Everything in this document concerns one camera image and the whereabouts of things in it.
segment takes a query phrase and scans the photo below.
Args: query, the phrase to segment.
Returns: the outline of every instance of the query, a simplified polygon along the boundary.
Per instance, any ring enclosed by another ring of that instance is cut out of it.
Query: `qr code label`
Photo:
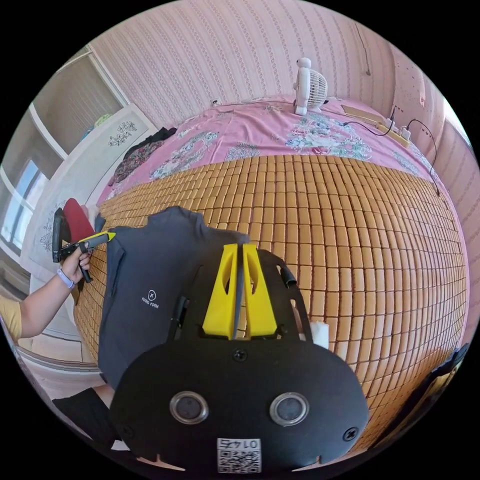
[[[220,474],[259,474],[262,471],[259,438],[218,438],[216,450]]]

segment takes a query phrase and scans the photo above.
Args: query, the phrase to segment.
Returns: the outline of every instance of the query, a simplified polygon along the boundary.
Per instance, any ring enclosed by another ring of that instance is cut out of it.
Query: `yellow shirt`
[[[12,340],[17,342],[22,335],[20,303],[0,295],[0,315]]]

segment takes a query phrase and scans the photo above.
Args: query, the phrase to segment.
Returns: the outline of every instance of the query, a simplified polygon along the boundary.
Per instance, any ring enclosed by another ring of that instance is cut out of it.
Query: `bamboo mat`
[[[285,259],[311,320],[328,323],[330,349],[362,384],[370,421],[356,451],[372,444],[460,339],[467,280],[459,232],[421,178],[348,158],[247,158],[138,185],[101,206],[104,228],[141,227],[173,205],[202,212],[212,227],[248,233]],[[105,245],[90,272],[74,317],[96,359]]]

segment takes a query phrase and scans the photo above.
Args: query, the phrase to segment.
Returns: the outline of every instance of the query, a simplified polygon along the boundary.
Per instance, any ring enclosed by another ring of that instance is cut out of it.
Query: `wristband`
[[[63,283],[69,288],[72,289],[73,286],[75,285],[72,280],[70,280],[62,271],[61,268],[59,268],[56,271],[57,275],[62,279]]]

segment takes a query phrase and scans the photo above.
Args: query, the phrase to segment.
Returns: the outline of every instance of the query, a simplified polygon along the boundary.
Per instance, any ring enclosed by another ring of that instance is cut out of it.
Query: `red object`
[[[72,243],[95,234],[86,211],[88,212],[85,206],[82,208],[74,198],[69,198],[63,207],[63,213],[70,228]]]

